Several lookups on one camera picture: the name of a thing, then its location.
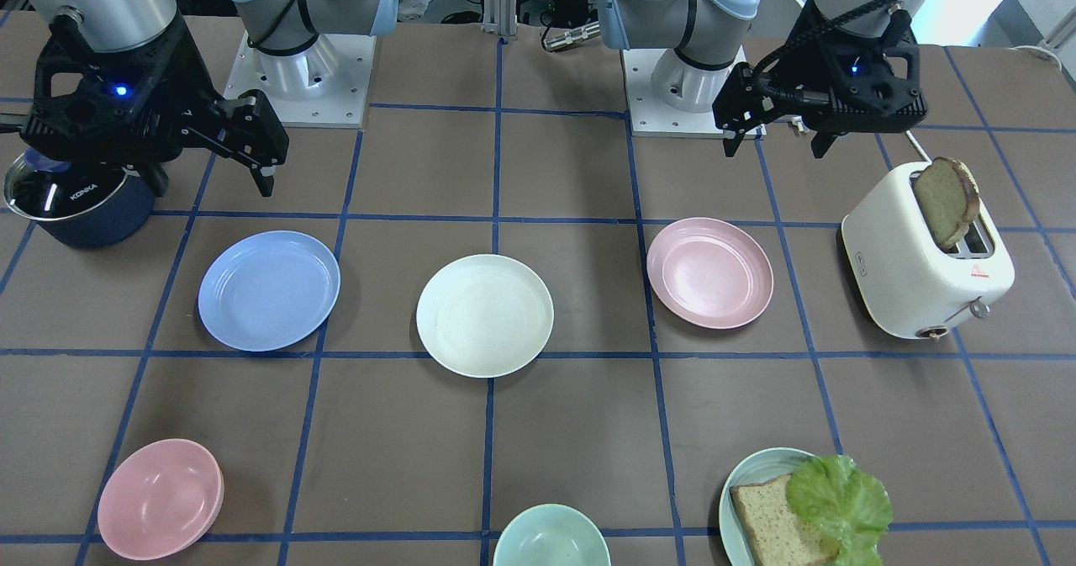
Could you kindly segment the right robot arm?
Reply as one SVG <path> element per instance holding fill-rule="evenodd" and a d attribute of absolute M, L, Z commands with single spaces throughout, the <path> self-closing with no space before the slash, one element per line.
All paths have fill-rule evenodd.
<path fill-rule="evenodd" d="M 121 168 L 166 192 L 164 162 L 207 148 L 273 192 L 288 135 L 270 96 L 301 91 L 283 73 L 299 63 L 305 91 L 326 87 L 330 34 L 391 34 L 398 0 L 231 0 L 247 45 L 268 66 L 260 87 L 229 99 L 213 86 L 176 0 L 29 0 L 49 25 L 27 114 L 3 132 L 51 160 Z"/>

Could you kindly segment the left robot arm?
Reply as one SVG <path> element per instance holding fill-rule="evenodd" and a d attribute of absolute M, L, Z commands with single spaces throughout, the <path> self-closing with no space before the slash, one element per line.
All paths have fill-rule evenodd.
<path fill-rule="evenodd" d="M 597 0 L 597 17 L 609 48 L 662 49 L 665 99 L 710 114 L 727 156 L 784 115 L 815 132 L 815 157 L 844 135 L 900 133 L 926 117 L 911 26 L 923 0 L 804 0 L 783 45 L 737 61 L 762 2 Z"/>

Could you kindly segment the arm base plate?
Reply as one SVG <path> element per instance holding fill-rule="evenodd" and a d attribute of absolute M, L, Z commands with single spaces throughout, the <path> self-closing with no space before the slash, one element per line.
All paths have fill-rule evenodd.
<path fill-rule="evenodd" d="M 626 49 L 621 59 L 631 133 L 717 140 L 731 136 L 714 124 L 712 105 L 733 63 L 700 69 L 685 63 L 675 49 Z"/>
<path fill-rule="evenodd" d="M 285 128 L 360 129 L 376 44 L 373 36 L 321 34 L 310 49 L 269 56 L 243 41 L 224 94 L 258 88 Z"/>

